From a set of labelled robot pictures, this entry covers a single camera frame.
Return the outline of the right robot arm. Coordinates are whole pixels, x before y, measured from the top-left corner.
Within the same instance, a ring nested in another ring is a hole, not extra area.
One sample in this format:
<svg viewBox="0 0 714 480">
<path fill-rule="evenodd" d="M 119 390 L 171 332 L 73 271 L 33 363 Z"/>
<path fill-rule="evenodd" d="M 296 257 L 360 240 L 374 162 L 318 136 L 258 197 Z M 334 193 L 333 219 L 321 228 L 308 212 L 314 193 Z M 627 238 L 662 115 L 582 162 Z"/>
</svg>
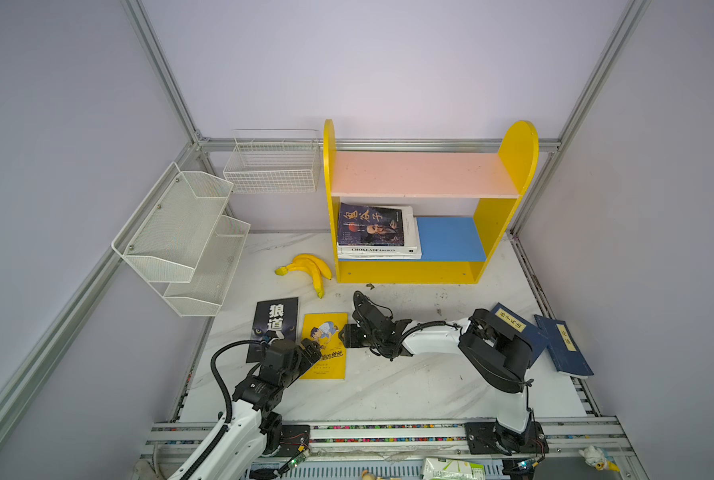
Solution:
<svg viewBox="0 0 714 480">
<path fill-rule="evenodd" d="M 496 390 L 496 416 L 489 446 L 502 454 L 520 453 L 538 434 L 530 406 L 534 347 L 526 324 L 514 326 L 493 310 L 476 309 L 457 321 L 396 320 L 392 311 L 360 291 L 353 295 L 353 321 L 338 334 L 348 349 L 366 348 L 393 361 L 423 354 L 460 354 Z"/>
</svg>

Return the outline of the yellow paperback book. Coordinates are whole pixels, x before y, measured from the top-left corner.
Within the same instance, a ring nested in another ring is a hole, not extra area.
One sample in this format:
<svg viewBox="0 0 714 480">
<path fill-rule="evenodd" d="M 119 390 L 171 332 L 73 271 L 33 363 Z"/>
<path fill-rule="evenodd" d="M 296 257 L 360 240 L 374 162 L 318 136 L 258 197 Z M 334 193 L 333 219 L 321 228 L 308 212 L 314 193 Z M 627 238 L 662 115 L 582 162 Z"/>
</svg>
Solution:
<svg viewBox="0 0 714 480">
<path fill-rule="evenodd" d="M 346 313 L 306 314 L 302 338 L 319 346 L 321 358 L 303 376 L 303 380 L 344 380 L 346 377 L 346 347 L 339 334 L 347 325 Z"/>
</svg>

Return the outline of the white Javen Mao portfolio book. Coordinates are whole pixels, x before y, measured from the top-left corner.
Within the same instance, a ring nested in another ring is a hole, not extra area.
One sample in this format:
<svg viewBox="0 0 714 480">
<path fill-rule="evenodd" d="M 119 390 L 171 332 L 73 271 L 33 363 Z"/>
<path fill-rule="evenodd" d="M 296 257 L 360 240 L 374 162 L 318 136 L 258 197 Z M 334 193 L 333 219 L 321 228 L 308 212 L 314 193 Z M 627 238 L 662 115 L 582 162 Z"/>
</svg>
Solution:
<svg viewBox="0 0 714 480">
<path fill-rule="evenodd" d="M 403 245 L 395 246 L 340 246 L 337 244 L 337 256 L 346 260 L 420 260 L 422 249 L 418 224 L 415 218 L 404 220 Z"/>
</svg>

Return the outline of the black book white characters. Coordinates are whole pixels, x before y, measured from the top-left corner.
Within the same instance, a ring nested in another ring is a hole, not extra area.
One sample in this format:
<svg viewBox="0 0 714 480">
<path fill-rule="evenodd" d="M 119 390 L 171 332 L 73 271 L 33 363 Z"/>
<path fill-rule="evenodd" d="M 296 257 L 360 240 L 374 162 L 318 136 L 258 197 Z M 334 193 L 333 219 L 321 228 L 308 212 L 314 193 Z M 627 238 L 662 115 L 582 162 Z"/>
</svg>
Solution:
<svg viewBox="0 0 714 480">
<path fill-rule="evenodd" d="M 267 341 L 276 337 L 295 341 L 298 309 L 297 297 L 258 302 L 251 326 L 251 339 Z"/>
</svg>

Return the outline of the white Chokladfabriken book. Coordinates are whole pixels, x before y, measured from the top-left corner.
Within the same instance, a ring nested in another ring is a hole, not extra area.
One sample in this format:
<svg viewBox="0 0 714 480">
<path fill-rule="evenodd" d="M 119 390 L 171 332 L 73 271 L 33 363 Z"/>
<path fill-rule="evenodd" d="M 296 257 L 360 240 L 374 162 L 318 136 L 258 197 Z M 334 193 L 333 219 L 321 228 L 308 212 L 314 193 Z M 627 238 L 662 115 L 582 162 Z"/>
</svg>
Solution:
<svg viewBox="0 0 714 480">
<path fill-rule="evenodd" d="M 341 203 L 336 227 L 336 244 L 344 252 L 421 253 L 417 221 L 410 206 Z"/>
</svg>

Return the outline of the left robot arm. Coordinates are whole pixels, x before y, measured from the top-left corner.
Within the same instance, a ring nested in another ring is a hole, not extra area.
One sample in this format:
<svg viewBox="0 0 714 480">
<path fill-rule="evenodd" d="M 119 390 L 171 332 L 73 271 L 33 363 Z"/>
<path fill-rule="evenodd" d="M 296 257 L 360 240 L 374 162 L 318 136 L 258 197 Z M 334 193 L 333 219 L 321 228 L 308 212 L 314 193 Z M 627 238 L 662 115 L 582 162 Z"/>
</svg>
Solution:
<svg viewBox="0 0 714 480">
<path fill-rule="evenodd" d="M 233 390 L 217 367 L 226 351 L 258 346 L 262 358 Z M 281 415 L 275 408 L 284 391 L 322 358 L 318 342 L 303 339 L 239 340 L 219 348 L 210 359 L 210 371 L 224 401 L 217 423 L 173 479 L 239 479 L 252 463 L 275 452 L 282 434 Z"/>
</svg>

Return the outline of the dark purple portrait book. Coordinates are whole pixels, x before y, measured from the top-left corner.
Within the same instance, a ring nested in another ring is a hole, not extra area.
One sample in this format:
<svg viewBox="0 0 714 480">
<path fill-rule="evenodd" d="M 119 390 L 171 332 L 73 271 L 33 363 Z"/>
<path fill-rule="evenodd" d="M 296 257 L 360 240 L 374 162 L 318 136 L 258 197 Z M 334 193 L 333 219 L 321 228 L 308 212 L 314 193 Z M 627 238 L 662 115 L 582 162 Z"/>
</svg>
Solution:
<svg viewBox="0 0 714 480">
<path fill-rule="evenodd" d="M 336 224 L 340 246 L 399 246 L 405 242 L 400 208 L 342 203 Z"/>
</svg>

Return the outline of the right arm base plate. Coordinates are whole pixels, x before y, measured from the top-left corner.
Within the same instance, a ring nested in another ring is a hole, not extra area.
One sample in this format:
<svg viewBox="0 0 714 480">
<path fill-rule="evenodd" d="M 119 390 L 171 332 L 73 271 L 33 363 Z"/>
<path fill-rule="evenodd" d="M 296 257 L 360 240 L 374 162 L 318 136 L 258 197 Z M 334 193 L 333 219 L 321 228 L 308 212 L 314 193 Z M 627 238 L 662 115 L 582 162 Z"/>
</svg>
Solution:
<svg viewBox="0 0 714 480">
<path fill-rule="evenodd" d="M 543 428 L 536 421 L 529 421 L 522 433 L 515 433 L 497 422 L 468 422 L 464 429 L 472 454 L 544 455 L 549 451 Z"/>
</svg>

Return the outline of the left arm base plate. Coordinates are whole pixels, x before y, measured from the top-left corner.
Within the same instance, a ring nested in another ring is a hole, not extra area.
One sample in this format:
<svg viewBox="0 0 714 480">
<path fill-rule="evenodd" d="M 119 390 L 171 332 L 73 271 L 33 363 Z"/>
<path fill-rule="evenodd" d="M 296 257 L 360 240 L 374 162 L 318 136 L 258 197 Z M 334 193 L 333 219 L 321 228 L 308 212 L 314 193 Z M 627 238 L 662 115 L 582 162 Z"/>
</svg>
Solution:
<svg viewBox="0 0 714 480">
<path fill-rule="evenodd" d="M 307 424 L 282 424 L 267 435 L 262 457 L 292 457 L 308 446 L 310 435 Z"/>
</svg>

